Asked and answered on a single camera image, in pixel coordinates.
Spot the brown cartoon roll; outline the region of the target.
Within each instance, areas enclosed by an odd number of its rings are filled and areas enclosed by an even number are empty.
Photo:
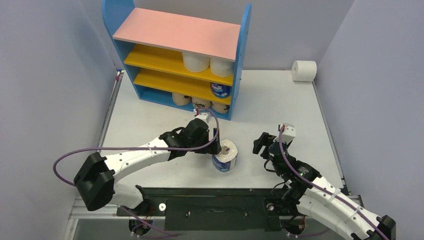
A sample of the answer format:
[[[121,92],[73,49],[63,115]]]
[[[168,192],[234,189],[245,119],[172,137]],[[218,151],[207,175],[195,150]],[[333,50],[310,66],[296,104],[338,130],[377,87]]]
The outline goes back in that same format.
[[[191,98],[191,100],[194,108],[210,108],[212,106],[212,102],[210,100],[205,100],[194,96]]]
[[[177,106],[186,106],[190,103],[192,103],[192,97],[189,95],[184,95],[180,93],[173,92],[172,94],[172,100]]]

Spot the blue roll back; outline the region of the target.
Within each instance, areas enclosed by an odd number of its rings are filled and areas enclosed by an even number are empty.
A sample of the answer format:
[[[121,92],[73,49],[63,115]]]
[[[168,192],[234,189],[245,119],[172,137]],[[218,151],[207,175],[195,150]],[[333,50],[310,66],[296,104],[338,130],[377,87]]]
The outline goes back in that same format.
[[[221,151],[212,155],[212,163],[220,172],[229,172],[237,162],[238,148],[234,142],[229,139],[220,141]]]

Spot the blue roll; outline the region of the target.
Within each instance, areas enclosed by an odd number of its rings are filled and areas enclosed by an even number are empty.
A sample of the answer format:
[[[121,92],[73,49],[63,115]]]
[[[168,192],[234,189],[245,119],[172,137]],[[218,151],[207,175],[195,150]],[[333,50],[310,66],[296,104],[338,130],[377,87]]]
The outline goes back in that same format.
[[[221,151],[212,155],[212,163],[220,172],[229,172],[237,162],[238,148],[234,142],[229,139],[220,141]]]
[[[231,95],[232,87],[220,83],[210,83],[210,90],[217,98],[228,98]]]

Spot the blue roll front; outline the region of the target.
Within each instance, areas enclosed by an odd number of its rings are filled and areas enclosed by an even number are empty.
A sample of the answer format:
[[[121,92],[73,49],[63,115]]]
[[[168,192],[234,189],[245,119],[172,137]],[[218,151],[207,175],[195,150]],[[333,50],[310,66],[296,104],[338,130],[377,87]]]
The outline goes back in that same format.
[[[217,98],[228,98],[231,95],[232,87],[220,83],[210,83],[210,90]]]

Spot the plain white toilet roll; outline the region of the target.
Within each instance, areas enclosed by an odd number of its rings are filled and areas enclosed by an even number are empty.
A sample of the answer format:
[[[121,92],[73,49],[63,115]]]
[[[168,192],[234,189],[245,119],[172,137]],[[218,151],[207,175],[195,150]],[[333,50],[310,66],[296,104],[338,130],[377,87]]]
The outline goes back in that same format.
[[[218,77],[229,77],[234,73],[233,61],[211,57],[210,58],[210,71]]]

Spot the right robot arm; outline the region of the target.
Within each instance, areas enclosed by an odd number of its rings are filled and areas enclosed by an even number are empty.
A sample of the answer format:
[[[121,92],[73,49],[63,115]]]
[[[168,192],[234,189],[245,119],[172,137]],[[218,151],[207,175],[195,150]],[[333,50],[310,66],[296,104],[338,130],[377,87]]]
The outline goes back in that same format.
[[[342,193],[311,165],[288,153],[284,134],[263,132],[253,141],[252,152],[271,163],[270,172],[282,178],[280,190],[272,194],[282,200],[283,209],[313,218],[345,240],[394,240],[396,221],[379,216]]]

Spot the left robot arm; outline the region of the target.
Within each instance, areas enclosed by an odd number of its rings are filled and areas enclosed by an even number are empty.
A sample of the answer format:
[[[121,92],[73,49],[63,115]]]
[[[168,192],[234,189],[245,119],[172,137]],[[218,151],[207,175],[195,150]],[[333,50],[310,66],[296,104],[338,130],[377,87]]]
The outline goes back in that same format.
[[[183,157],[187,152],[218,154],[222,149],[219,129],[214,128],[212,140],[209,133],[207,122],[194,118],[187,126],[164,132],[142,145],[140,150],[107,156],[92,153],[77,172],[73,183],[88,211],[113,204],[127,207],[136,215],[143,215],[149,210],[149,201],[141,187],[121,184],[120,180],[151,165]]]

